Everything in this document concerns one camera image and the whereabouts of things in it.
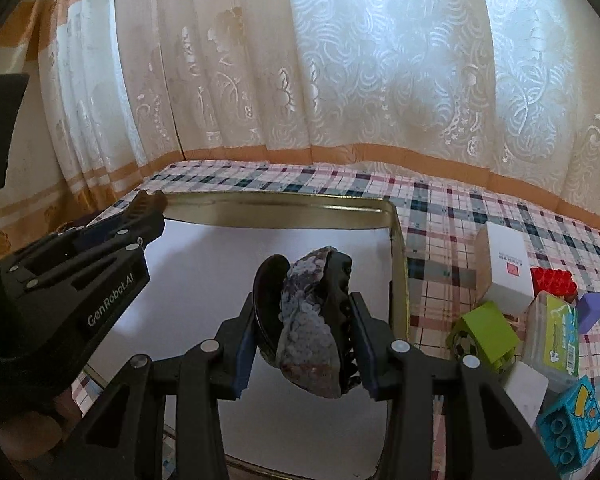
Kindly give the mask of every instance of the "soccer ball picture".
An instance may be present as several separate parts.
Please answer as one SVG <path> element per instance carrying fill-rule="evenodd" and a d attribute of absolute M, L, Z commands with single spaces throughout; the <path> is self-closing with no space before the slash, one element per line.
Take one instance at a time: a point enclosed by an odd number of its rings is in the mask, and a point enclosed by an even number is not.
<path fill-rule="evenodd" d="M 458 359 L 462 359 L 468 354 L 478 355 L 478 345 L 475 343 L 471 334 L 464 330 L 459 330 L 454 336 L 452 349 Z"/>

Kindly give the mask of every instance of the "green toy block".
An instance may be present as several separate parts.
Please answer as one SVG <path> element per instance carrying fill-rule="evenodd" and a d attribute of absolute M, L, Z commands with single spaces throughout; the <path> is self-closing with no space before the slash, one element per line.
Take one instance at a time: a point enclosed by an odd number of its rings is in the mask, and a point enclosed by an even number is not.
<path fill-rule="evenodd" d="M 446 338 L 446 345 L 456 359 L 475 355 L 494 372 L 504 370 L 519 343 L 520 339 L 493 301 L 460 317 Z"/>

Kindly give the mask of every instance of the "checkered tablecloth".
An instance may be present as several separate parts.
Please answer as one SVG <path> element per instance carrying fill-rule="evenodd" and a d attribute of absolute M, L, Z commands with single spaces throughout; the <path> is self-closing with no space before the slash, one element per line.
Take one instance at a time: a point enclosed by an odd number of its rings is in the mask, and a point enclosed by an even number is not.
<path fill-rule="evenodd" d="M 142 188 L 165 193 L 268 190 L 391 200 L 397 207 L 408 259 L 410 340 L 438 357 L 449 357 L 446 334 L 475 299 L 474 238 L 487 220 L 523 233 L 532 266 L 570 270 L 579 293 L 600 292 L 599 231 L 517 198 L 455 181 L 361 173 L 327 164 L 190 161 L 171 164 Z M 133 195 L 119 200 L 104 216 L 124 209 Z M 520 319 L 518 335 L 524 340 L 525 319 Z M 581 336 L 580 373 L 590 377 L 600 402 L 600 322 Z M 77 387 L 74 396 L 81 396 L 82 391 L 83 387 Z M 432 480 L 441 480 L 445 430 L 439 403 L 436 410 Z M 167 472 L 173 468 L 169 449 L 165 447 Z M 592 460 L 572 475 L 573 479 L 584 478 L 599 456 L 600 444 Z"/>

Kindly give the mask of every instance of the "purple toy block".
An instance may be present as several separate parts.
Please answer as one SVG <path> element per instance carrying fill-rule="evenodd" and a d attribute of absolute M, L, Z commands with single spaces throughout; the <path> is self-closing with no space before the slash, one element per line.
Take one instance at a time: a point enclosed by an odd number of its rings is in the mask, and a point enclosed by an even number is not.
<path fill-rule="evenodd" d="M 586 292 L 576 304 L 578 333 L 586 334 L 600 319 L 600 292 Z"/>

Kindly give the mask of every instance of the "toy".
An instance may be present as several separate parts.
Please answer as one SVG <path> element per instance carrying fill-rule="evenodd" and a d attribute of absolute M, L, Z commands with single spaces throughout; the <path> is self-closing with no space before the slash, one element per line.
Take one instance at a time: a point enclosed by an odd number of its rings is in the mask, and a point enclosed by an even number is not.
<path fill-rule="evenodd" d="M 457 359 L 472 354 L 502 371 L 510 362 L 520 339 L 493 301 L 460 317 L 446 338 L 446 345 Z"/>
<path fill-rule="evenodd" d="M 558 473 L 583 467 L 600 442 L 600 406 L 589 378 L 564 392 L 536 424 Z"/>
<path fill-rule="evenodd" d="M 578 297 L 578 287 L 568 270 L 531 267 L 531 280 L 536 296 L 541 290 L 545 290 L 556 298 L 563 298 L 567 303 L 573 303 Z"/>
<path fill-rule="evenodd" d="M 542 406 L 549 379 L 523 362 L 515 362 L 502 378 L 502 387 L 516 408 L 533 427 Z"/>
<path fill-rule="evenodd" d="M 549 379 L 561 394 L 578 382 L 578 316 L 566 301 L 544 290 L 529 308 L 522 362 Z"/>
<path fill-rule="evenodd" d="M 586 292 L 576 304 L 578 333 L 586 334 L 600 319 L 600 293 Z"/>
<path fill-rule="evenodd" d="M 504 314 L 519 316 L 535 297 L 522 233 L 487 222 L 475 237 L 476 305 L 494 301 Z"/>

